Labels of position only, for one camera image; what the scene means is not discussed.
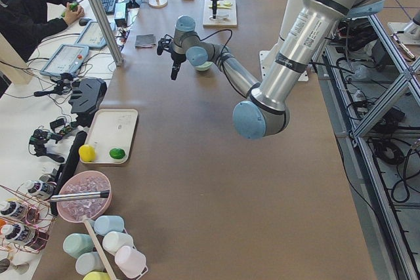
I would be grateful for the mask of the near teach pendant tablet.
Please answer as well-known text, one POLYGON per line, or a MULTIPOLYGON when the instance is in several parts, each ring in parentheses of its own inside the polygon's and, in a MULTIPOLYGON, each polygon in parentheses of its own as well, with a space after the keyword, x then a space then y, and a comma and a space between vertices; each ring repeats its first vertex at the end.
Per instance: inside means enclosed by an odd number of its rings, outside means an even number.
POLYGON ((75 77, 78 75, 82 63, 88 57, 89 51, 90 48, 87 45, 60 45, 43 66, 40 74, 51 77, 60 77, 61 75, 75 77))

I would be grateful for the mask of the green lime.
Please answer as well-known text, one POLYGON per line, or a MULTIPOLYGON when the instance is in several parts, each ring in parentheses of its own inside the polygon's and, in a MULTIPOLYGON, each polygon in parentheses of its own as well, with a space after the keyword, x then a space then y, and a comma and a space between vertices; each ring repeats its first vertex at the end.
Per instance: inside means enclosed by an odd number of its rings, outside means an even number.
POLYGON ((115 159, 115 160, 122 160, 122 159, 124 159, 124 158, 125 158, 126 153, 125 153, 125 150, 124 150, 124 149, 122 149, 122 148, 112 148, 112 149, 109 151, 109 156, 110 156, 112 159, 115 159))

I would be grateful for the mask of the yellow cup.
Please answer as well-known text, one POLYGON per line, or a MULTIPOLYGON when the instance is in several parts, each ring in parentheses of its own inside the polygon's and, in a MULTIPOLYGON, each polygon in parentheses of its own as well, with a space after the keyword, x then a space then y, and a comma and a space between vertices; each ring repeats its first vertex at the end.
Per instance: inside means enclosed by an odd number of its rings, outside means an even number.
POLYGON ((110 276, 103 271, 91 271, 84 276, 83 280, 110 280, 110 276))

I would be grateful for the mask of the pink cup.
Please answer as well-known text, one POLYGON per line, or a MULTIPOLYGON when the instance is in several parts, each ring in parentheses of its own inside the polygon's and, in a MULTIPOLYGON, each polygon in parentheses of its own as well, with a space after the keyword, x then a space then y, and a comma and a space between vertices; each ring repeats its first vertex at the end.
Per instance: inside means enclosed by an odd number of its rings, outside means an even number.
POLYGON ((128 245, 122 246, 116 252, 114 261, 129 279, 141 277, 148 271, 146 256, 128 245))

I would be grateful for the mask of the white ceramic spoon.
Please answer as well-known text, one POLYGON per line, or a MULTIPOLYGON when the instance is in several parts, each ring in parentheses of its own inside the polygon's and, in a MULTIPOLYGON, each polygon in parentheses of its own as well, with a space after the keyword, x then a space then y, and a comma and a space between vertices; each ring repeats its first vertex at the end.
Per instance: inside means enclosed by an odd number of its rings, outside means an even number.
POLYGON ((229 14, 217 14, 216 16, 210 16, 210 20, 228 20, 230 17, 229 14))

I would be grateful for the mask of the aluminium frame post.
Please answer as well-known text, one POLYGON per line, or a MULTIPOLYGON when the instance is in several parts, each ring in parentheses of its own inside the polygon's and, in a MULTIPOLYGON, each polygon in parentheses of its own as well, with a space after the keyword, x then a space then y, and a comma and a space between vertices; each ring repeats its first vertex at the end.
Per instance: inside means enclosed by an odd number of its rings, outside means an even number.
POLYGON ((121 66, 123 63, 123 57, 121 55, 120 49, 114 38, 114 33, 110 27, 110 23, 106 16, 106 13, 103 9, 102 3, 100 0, 89 0, 89 4, 93 10, 93 14, 98 22, 98 25, 102 31, 107 47, 112 55, 112 58, 115 62, 115 65, 121 66))

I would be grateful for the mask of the light green bowl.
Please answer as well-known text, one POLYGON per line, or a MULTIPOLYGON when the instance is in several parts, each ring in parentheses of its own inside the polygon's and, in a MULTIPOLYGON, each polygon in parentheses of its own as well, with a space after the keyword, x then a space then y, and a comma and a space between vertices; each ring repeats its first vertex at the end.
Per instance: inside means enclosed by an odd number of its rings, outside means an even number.
POLYGON ((204 62, 201 65, 195 66, 194 69, 196 71, 207 71, 210 69, 210 67, 213 65, 212 62, 204 62))

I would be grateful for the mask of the seated person in black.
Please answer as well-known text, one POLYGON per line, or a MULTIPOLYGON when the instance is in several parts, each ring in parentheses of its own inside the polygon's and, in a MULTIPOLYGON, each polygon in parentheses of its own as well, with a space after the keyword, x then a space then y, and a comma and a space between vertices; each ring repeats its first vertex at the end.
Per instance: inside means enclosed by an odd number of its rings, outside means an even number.
POLYGON ((27 62, 44 38, 64 31, 84 15, 77 0, 10 0, 1 7, 1 34, 27 62))

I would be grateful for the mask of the grey folded cloth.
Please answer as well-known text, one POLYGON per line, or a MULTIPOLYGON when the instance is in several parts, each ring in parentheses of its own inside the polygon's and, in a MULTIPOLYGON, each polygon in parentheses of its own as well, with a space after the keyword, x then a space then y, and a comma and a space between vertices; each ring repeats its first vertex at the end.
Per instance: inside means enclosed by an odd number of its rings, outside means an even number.
POLYGON ((135 39, 135 48, 152 48, 156 46, 156 37, 154 34, 137 35, 135 39))

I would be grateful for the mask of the white cup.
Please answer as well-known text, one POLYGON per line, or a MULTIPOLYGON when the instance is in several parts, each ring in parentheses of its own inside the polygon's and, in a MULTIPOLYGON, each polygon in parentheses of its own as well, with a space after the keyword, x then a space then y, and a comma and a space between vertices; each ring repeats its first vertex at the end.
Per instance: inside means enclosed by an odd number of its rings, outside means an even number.
POLYGON ((123 246, 134 247, 133 238, 127 233, 110 231, 102 240, 103 249, 113 256, 115 256, 117 251, 123 246))

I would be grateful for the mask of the cream rabbit tray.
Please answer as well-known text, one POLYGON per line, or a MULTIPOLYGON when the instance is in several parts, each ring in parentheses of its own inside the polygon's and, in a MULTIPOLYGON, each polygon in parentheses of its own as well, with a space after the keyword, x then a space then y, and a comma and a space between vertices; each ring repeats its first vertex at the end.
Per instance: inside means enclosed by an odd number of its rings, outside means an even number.
POLYGON ((134 109, 101 109, 93 118, 84 144, 95 148, 96 158, 84 164, 120 165, 129 158, 131 143, 137 125, 138 111, 134 109), (122 148, 126 156, 115 160, 109 156, 112 148, 122 148))

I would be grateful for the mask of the teach pendant tablet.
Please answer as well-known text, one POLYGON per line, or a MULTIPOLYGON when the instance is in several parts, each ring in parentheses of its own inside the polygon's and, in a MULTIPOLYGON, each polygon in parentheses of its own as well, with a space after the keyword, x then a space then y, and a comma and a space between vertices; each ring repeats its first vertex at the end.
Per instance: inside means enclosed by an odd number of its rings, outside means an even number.
POLYGON ((75 41, 75 45, 85 45, 93 50, 101 50, 106 46, 105 37, 102 34, 99 23, 88 21, 83 31, 75 41))
POLYGON ((89 51, 90 48, 87 45, 60 45, 43 66, 40 74, 51 77, 60 77, 61 75, 75 77, 78 75, 82 63, 88 57, 89 51))

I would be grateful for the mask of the pale blue cup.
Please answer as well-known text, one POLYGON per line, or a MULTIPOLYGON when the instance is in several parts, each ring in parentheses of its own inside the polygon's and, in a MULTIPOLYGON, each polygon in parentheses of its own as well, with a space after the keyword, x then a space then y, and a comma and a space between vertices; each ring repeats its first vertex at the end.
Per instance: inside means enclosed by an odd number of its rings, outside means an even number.
POLYGON ((103 271, 105 269, 97 252, 82 254, 75 263, 75 270, 80 275, 87 275, 91 271, 103 271))

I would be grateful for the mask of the light blue cup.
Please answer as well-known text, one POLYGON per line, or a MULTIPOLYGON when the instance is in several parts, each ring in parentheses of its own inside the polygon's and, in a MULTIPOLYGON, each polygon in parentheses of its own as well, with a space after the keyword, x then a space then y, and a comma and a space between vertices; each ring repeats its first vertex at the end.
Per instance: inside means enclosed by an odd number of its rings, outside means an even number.
POLYGON ((123 232, 125 222, 121 216, 103 215, 99 216, 94 222, 94 231, 96 234, 105 236, 111 231, 123 232))

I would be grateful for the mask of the yellow lemon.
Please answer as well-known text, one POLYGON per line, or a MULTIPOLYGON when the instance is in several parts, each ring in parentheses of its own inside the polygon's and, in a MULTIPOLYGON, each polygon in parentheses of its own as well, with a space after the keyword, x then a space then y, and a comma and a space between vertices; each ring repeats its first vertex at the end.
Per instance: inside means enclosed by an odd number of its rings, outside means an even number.
POLYGON ((93 162, 96 158, 96 151, 95 148, 88 144, 83 144, 78 149, 78 154, 80 160, 84 163, 93 162))

